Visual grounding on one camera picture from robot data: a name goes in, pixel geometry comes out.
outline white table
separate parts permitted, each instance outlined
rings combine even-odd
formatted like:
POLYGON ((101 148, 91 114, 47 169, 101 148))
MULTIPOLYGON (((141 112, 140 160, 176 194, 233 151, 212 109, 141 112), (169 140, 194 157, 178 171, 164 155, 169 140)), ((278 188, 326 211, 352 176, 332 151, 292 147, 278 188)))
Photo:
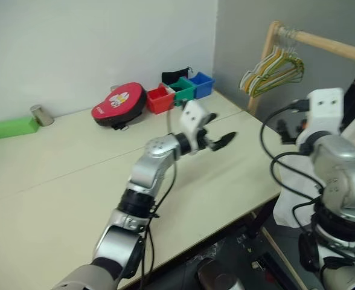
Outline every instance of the white table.
MULTIPOLYGON (((261 123, 217 92, 200 102, 219 113, 207 126, 210 137, 238 135, 222 150, 179 160, 176 185, 152 226, 155 266, 279 192, 258 142, 261 123)), ((180 113, 173 110, 173 124, 180 113)), ((99 127, 87 110, 59 117, 36 134, 0 140, 0 290, 51 289, 89 263, 143 146, 165 133, 165 113, 146 114, 122 132, 99 127)), ((273 153, 284 150, 274 131, 265 136, 273 153)), ((170 179, 167 172, 164 187, 170 179)), ((139 271, 120 285, 138 277, 139 271)))

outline small container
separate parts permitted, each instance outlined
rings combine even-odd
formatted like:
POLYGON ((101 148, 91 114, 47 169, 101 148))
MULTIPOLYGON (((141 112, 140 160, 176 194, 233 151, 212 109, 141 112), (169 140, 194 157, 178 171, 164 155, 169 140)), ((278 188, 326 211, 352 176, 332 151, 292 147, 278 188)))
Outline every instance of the small container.
POLYGON ((147 93, 147 108, 155 114, 163 113, 173 108, 173 97, 175 93, 172 89, 160 83, 157 89, 147 93))
POLYGON ((198 72, 190 81, 196 85, 195 98, 203 98, 213 92, 215 80, 202 72, 198 72))
POLYGON ((43 109, 41 105, 32 106, 30 111, 38 124, 42 127, 49 126, 54 122, 54 119, 43 109))
POLYGON ((195 84, 191 83, 186 77, 180 77, 176 83, 172 83, 169 87, 175 93, 174 101, 176 106, 181 106, 181 101, 194 99, 195 84))

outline clothes rack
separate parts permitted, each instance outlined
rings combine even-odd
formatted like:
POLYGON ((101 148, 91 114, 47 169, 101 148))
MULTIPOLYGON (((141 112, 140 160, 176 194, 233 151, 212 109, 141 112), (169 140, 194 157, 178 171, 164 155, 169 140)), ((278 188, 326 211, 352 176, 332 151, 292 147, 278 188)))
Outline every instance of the clothes rack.
MULTIPOLYGON (((263 47, 261 59, 268 56, 274 46, 276 35, 279 35, 283 30, 288 30, 280 21, 273 21, 267 31, 266 41, 263 47)), ((355 60, 355 47, 332 39, 317 36, 305 31, 292 30, 288 34, 292 39, 309 44, 313 47, 321 48, 331 53, 337 54, 348 59, 355 60)), ((248 111, 251 115, 255 115, 260 97, 250 97, 248 111)))

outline dark floor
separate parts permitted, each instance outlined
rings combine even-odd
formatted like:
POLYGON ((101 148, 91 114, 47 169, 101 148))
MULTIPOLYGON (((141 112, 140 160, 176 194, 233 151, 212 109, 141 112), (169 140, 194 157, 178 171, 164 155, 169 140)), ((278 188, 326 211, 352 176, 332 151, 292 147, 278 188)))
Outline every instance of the dark floor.
MULTIPOLYGON (((265 227, 269 230, 276 243, 289 259, 305 285, 309 289, 323 290, 323 287, 314 274, 305 271, 299 263, 298 235, 300 231, 277 226, 272 217, 266 222, 265 227)), ((246 240, 243 238, 242 230, 239 230, 223 239, 218 244, 218 247, 213 246, 199 255, 199 257, 196 257, 196 259, 178 266, 167 275, 146 287, 146 290, 201 290, 194 276, 199 258, 205 256, 216 257, 218 261, 227 265, 242 281, 246 290, 281 289, 278 285, 268 282, 264 272, 251 268, 251 262, 265 252, 269 252, 285 273, 293 280, 276 252, 263 236, 259 235, 254 240, 246 240)))

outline gray wall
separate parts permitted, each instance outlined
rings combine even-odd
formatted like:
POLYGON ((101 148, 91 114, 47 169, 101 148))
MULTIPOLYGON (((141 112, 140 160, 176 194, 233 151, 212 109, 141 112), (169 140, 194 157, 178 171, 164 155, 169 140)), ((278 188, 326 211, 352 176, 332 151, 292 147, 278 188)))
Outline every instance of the gray wall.
MULTIPOLYGON (((348 0, 219 0, 214 77, 216 88, 237 105, 247 108, 249 96, 239 91, 242 75, 254 68, 271 21, 355 46, 355 1, 348 0)), ((265 116, 295 98, 318 88, 345 90, 355 77, 355 62, 299 43, 305 63, 301 83, 277 87, 263 95, 257 117, 265 116)), ((286 118, 298 121, 299 114, 286 118)))

